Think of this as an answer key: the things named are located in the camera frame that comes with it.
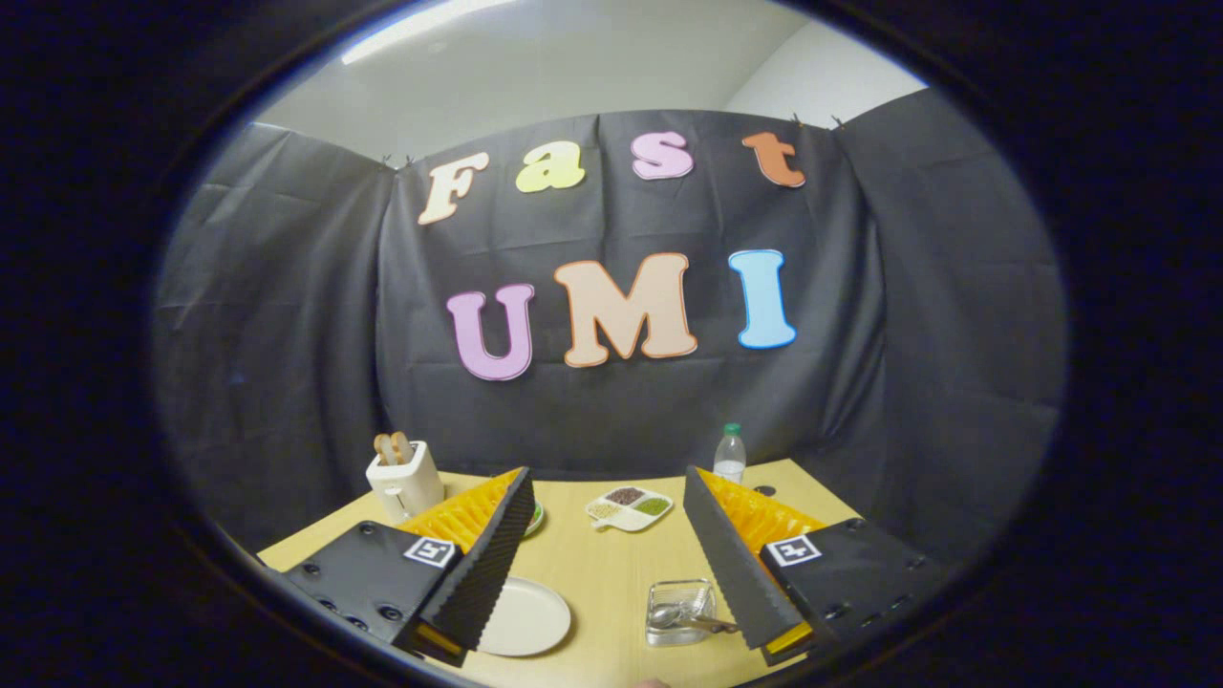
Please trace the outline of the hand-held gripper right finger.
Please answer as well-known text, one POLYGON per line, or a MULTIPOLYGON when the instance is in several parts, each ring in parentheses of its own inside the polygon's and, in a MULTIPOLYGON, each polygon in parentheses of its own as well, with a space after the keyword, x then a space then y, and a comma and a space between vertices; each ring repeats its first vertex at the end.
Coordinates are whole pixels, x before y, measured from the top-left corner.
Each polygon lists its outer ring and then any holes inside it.
POLYGON ((768 665, 837 657, 936 598, 947 569, 862 518, 826 525, 691 466, 684 510, 737 620, 768 665))

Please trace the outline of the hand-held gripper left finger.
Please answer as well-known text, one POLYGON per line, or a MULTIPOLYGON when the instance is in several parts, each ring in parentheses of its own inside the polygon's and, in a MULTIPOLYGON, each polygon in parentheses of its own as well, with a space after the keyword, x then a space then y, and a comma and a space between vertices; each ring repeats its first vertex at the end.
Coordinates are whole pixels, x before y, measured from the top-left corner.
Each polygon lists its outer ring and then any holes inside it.
POLYGON ((360 631, 451 666, 479 644, 536 512, 516 467, 401 525, 362 521, 284 578, 360 631))

